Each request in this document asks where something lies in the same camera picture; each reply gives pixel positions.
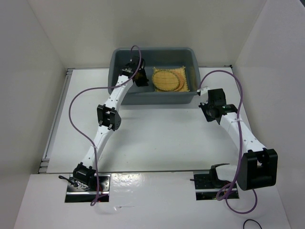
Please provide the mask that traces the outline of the round yellow bamboo plate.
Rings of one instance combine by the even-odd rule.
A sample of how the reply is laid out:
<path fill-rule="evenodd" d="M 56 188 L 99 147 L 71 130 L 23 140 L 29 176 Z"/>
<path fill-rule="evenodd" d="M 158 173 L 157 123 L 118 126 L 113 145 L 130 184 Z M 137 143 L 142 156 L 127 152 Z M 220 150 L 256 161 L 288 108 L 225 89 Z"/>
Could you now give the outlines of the round yellow bamboo plate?
<path fill-rule="evenodd" d="M 161 91 L 174 91 L 181 84 L 178 74 L 171 71 L 157 71 L 152 75 L 153 85 Z"/>

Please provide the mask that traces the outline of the round orange woven plate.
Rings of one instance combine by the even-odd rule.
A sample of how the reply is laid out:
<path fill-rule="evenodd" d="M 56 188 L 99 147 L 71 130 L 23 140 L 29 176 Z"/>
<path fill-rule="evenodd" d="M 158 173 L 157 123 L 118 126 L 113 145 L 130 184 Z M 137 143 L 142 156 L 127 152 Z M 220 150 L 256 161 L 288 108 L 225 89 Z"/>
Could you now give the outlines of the round orange woven plate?
<path fill-rule="evenodd" d="M 179 76 L 179 79 L 180 79 L 180 84 L 178 86 L 178 88 L 175 90 L 176 92 L 185 92 L 187 91 L 187 83 L 186 83 L 186 79 L 185 79 L 185 76 L 184 76 L 184 73 L 183 73 L 183 69 L 178 69 L 178 70 L 175 70 L 175 72 L 178 74 Z"/>

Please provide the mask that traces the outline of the square woven bamboo tray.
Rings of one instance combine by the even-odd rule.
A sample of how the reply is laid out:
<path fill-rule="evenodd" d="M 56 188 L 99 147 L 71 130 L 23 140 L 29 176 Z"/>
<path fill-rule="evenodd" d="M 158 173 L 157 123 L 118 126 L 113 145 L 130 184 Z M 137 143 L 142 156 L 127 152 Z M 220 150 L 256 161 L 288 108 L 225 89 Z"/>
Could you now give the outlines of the square woven bamboo tray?
<path fill-rule="evenodd" d="M 175 72 L 175 70 L 178 70 L 178 69 L 183 69 L 183 73 L 184 73 L 184 76 L 185 76 L 185 79 L 186 79 L 186 73 L 185 73 L 185 67 L 183 66 L 183 67 L 180 67 L 180 68 L 175 68 L 175 69 L 160 69 L 160 68 L 153 68 L 153 74 L 155 73 L 155 72 L 157 72 L 157 71 L 171 71 L 171 72 L 173 72 L 173 73 L 176 73 Z M 185 92 L 188 92 L 189 91 L 189 86 L 188 86 L 188 83 L 187 83 L 187 86 L 186 86 L 186 88 L 187 88 L 187 91 L 185 91 Z"/>

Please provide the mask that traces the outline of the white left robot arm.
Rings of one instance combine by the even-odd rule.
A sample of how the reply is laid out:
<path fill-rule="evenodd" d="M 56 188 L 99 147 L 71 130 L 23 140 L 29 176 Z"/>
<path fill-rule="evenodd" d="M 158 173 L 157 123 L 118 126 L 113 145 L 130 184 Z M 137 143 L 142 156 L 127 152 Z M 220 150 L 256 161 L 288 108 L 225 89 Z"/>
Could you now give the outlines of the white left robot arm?
<path fill-rule="evenodd" d="M 98 159 L 110 136 L 121 125 L 122 119 L 119 115 L 119 108 L 127 91 L 134 83 L 137 86 L 148 85 L 144 67 L 145 60 L 133 56 L 130 62 L 122 68 L 116 85 L 111 87 L 112 92 L 107 101 L 97 107 L 98 129 L 96 136 L 87 154 L 73 171 L 74 181 L 83 190 L 99 190 L 100 183 L 96 178 Z"/>

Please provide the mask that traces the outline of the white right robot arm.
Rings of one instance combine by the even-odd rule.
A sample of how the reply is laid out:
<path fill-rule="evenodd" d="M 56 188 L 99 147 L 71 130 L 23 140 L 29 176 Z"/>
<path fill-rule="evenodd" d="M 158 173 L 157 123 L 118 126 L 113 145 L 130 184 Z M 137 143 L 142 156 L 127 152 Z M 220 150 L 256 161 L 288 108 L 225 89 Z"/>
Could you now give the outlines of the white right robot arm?
<path fill-rule="evenodd" d="M 237 181 L 241 190 L 271 187 L 276 184 L 278 154 L 257 140 L 251 130 L 237 114 L 234 104 L 228 104 L 223 89 L 205 87 L 197 91 L 204 97 L 200 103 L 207 122 L 216 121 L 230 136 L 241 151 L 236 166 L 217 164 L 211 166 L 209 183 L 220 187 L 225 181 Z"/>

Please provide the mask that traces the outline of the grey plastic bin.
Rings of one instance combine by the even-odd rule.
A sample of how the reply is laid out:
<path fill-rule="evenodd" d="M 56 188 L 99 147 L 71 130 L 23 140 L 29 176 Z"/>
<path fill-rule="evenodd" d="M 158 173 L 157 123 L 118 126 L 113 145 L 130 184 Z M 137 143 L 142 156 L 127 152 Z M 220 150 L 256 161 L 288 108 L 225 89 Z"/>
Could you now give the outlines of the grey plastic bin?
<path fill-rule="evenodd" d="M 135 84 L 128 90 L 122 105 L 149 104 L 188 104 L 197 95 L 200 72 L 195 53 L 186 47 L 141 48 L 145 60 L 145 72 L 148 85 L 138 87 Z M 187 92 L 157 92 L 152 82 L 154 69 L 183 68 L 188 87 Z"/>

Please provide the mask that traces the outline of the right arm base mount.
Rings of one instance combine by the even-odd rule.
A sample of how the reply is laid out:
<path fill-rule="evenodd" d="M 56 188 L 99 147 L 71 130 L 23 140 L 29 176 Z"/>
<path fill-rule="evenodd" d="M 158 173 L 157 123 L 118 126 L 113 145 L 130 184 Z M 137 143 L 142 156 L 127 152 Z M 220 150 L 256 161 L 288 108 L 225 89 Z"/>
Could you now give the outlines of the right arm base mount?
<path fill-rule="evenodd" d="M 216 194 L 229 181 L 215 180 L 209 170 L 195 171 L 190 181 L 194 183 L 196 200 L 216 200 Z"/>

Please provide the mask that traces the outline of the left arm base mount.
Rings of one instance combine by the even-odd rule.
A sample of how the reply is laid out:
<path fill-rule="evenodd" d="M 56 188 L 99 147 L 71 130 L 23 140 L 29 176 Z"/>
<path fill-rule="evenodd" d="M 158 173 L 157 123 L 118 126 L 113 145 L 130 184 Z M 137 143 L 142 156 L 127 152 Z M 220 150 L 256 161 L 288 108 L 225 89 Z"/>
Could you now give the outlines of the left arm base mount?
<path fill-rule="evenodd" d="M 95 199 L 97 191 L 99 197 L 97 203 L 109 202 L 111 184 L 110 174 L 99 174 L 100 184 L 98 188 L 81 184 L 73 178 L 72 174 L 69 174 L 68 177 L 59 175 L 58 178 L 68 182 L 65 203 L 90 203 Z"/>

